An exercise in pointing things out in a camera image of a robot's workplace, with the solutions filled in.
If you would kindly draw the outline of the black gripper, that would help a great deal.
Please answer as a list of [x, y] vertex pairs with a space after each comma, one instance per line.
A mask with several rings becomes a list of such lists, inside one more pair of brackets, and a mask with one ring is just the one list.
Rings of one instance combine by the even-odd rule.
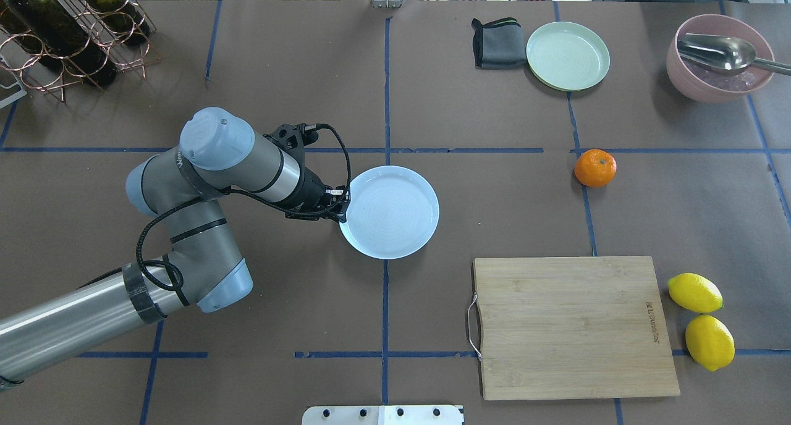
[[[336, 188], [325, 185], [305, 165], [305, 147], [316, 143], [320, 130], [328, 130], [338, 141], [345, 159], [347, 183]], [[279, 147], [279, 171], [264, 189], [263, 199], [283, 211], [288, 219], [347, 222], [350, 205], [350, 158], [339, 133], [329, 124], [283, 124], [266, 138]]]

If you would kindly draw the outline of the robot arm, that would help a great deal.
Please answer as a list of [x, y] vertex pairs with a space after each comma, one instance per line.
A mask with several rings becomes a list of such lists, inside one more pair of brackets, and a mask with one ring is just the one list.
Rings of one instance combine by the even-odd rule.
[[350, 184], [325, 185], [305, 165], [320, 130], [337, 134], [329, 124], [283, 124], [263, 135], [220, 107], [196, 112], [178, 146], [127, 177], [128, 200], [151, 217], [135, 259], [2, 321], [2, 391], [184, 306], [212, 313], [245, 298], [253, 279], [219, 203], [226, 195], [288, 219], [344, 223]]

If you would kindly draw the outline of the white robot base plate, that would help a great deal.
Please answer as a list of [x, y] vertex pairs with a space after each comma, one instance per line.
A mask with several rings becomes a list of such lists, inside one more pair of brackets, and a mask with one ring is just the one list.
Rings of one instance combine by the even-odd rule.
[[314, 406], [306, 409], [302, 424], [464, 424], [457, 405]]

